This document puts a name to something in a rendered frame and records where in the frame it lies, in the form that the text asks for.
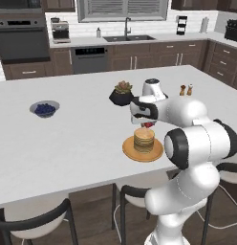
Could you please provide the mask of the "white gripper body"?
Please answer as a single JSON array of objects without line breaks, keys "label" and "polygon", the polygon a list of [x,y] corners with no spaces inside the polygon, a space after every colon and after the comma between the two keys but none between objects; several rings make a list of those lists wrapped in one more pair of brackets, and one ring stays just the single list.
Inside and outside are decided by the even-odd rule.
[{"label": "white gripper body", "polygon": [[135,117],[134,115],[131,115],[131,123],[132,124],[142,124],[142,123],[154,123],[155,119],[150,119],[146,117]]}]

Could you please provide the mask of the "stack of pancakes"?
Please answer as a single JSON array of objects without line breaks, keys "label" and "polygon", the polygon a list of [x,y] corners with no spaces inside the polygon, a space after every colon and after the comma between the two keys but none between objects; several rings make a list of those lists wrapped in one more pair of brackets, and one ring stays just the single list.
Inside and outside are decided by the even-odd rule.
[{"label": "stack of pancakes", "polygon": [[153,149],[155,133],[153,130],[141,127],[134,131],[134,149],[147,153]]}]

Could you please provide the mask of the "succulent in black pot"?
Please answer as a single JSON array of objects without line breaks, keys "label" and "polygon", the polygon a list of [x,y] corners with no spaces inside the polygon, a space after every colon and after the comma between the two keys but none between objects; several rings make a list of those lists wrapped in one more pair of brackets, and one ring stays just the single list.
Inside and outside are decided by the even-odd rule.
[{"label": "succulent in black pot", "polygon": [[129,82],[126,82],[125,80],[120,81],[110,95],[110,101],[119,106],[128,105],[134,97],[131,89],[132,85]]}]

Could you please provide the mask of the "round orange plate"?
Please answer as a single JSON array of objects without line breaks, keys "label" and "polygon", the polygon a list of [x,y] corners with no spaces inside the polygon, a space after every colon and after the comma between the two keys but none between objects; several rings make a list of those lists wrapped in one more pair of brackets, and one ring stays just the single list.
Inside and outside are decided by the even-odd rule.
[{"label": "round orange plate", "polygon": [[122,145],[123,153],[130,159],[138,162],[153,162],[163,155],[163,145],[157,139],[154,140],[154,146],[148,153],[141,153],[134,148],[134,137],[127,138]]}]

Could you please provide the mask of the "brown base cupboards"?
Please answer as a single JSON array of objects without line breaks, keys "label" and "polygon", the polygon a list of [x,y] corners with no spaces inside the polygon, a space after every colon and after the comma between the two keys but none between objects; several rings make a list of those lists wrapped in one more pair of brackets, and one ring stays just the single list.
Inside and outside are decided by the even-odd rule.
[{"label": "brown base cupboards", "polygon": [[237,90],[237,48],[208,41],[203,71]]},{"label": "brown base cupboards", "polygon": [[6,80],[66,76],[74,73],[69,48],[52,48],[50,54],[51,60],[47,62],[3,65]]},{"label": "brown base cupboards", "polygon": [[205,40],[149,42],[108,47],[110,71],[191,65],[203,68]]}]

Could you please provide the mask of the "black chair with white seat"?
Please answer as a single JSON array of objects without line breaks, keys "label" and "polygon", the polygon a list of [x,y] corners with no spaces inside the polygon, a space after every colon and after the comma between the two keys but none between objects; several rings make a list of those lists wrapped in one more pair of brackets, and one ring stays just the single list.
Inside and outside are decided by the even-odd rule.
[{"label": "black chair with white seat", "polygon": [[[223,181],[234,185],[237,184],[237,163],[220,163],[217,166],[217,169],[220,172],[220,177]],[[204,229],[203,229],[201,245],[205,245],[208,228],[213,227],[212,225],[209,224],[213,197],[214,194],[210,194],[207,197],[205,217],[202,218],[202,220],[204,221]],[[217,227],[217,228],[213,227],[213,228],[216,228],[217,230],[223,230],[236,225],[237,222],[224,227]]]},{"label": "black chair with white seat", "polygon": [[78,245],[72,206],[67,194],[16,202],[4,208],[4,216],[5,219],[0,219],[0,231],[6,245],[12,245],[12,234],[33,245],[33,239],[51,233],[64,219],[69,222],[73,245]]},{"label": "black chair with white seat", "polygon": [[[147,189],[135,188],[128,185],[113,184],[112,191],[112,229],[117,230],[118,239],[121,245],[126,245],[126,225],[125,225],[125,207],[128,203],[144,208],[144,197]],[[120,226],[116,220],[116,212],[120,210]]]}]

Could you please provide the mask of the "dark sink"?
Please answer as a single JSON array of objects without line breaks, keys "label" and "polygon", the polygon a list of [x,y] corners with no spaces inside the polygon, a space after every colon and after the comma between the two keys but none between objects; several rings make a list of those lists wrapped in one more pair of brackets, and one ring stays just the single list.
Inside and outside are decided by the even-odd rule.
[{"label": "dark sink", "polygon": [[103,36],[107,42],[124,42],[124,41],[144,41],[144,40],[155,40],[156,38],[150,35],[127,35],[127,36]]}]

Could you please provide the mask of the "blueberries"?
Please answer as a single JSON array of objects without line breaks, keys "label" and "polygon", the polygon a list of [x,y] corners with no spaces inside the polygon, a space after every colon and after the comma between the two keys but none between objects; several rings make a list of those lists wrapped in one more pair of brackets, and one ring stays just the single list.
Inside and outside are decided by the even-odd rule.
[{"label": "blueberries", "polygon": [[49,115],[54,112],[55,112],[55,108],[48,103],[38,104],[34,111],[34,113],[37,115]]}]

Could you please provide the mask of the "dark tap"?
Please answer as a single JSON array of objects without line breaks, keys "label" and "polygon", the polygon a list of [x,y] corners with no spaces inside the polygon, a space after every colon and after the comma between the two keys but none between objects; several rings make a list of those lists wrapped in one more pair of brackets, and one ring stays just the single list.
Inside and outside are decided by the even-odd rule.
[{"label": "dark tap", "polygon": [[130,17],[125,18],[125,27],[124,27],[124,36],[127,37],[129,33],[131,33],[131,29],[128,29],[128,22],[131,21]]}]

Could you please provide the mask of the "grey bowl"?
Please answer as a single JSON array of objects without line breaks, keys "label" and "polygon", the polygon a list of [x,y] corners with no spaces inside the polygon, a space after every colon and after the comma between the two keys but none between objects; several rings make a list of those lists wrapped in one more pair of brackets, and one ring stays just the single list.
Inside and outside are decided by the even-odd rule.
[{"label": "grey bowl", "polygon": [[[34,113],[34,111],[35,111],[37,105],[38,105],[38,104],[44,104],[44,103],[48,103],[48,104],[52,105],[52,106],[55,108],[55,112],[56,112],[56,111],[59,109],[59,107],[60,107],[59,103],[56,102],[56,101],[54,101],[54,100],[42,100],[42,101],[39,101],[39,102],[34,103],[34,104],[30,107],[30,111],[31,111],[32,113]],[[40,117],[40,118],[49,118],[49,117],[51,117],[54,113],[49,114],[49,115],[37,115],[37,114],[35,114],[35,113],[34,113],[34,114],[35,114],[36,116]]]}]

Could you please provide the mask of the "window with blinds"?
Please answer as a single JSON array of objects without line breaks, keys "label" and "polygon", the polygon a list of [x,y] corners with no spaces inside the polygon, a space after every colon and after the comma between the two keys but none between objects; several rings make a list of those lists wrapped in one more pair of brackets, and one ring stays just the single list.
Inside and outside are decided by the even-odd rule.
[{"label": "window with blinds", "polygon": [[165,20],[169,0],[76,0],[79,22]]}]

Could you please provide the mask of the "silver coffee machine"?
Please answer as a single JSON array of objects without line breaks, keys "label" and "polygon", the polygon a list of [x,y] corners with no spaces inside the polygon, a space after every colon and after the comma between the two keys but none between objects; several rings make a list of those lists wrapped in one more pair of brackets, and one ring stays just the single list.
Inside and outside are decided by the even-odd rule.
[{"label": "silver coffee machine", "polygon": [[51,19],[51,28],[54,44],[71,42],[69,36],[69,23],[67,21],[61,21],[58,17],[54,17]]}]

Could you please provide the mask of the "grey built-in oven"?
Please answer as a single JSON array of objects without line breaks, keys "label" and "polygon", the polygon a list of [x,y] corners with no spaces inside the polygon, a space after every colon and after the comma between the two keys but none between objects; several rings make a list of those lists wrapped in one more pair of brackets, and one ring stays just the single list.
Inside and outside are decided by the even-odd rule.
[{"label": "grey built-in oven", "polygon": [[0,58],[3,64],[49,61],[45,17],[0,14]]}]

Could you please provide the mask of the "built-in microwave oven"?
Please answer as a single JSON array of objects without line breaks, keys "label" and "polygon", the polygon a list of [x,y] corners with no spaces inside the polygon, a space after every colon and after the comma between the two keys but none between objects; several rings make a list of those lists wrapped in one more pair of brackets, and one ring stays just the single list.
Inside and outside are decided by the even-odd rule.
[{"label": "built-in microwave oven", "polygon": [[40,0],[0,0],[0,9],[40,9]]}]

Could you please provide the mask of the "brown wall cupboards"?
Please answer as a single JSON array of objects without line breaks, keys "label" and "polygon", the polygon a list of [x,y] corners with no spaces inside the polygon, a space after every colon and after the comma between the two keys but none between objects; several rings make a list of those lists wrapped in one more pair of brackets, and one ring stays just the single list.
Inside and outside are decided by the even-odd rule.
[{"label": "brown wall cupboards", "polygon": [[75,12],[75,0],[41,0],[45,12]]},{"label": "brown wall cupboards", "polygon": [[178,11],[237,12],[237,0],[172,0],[171,9]]}]

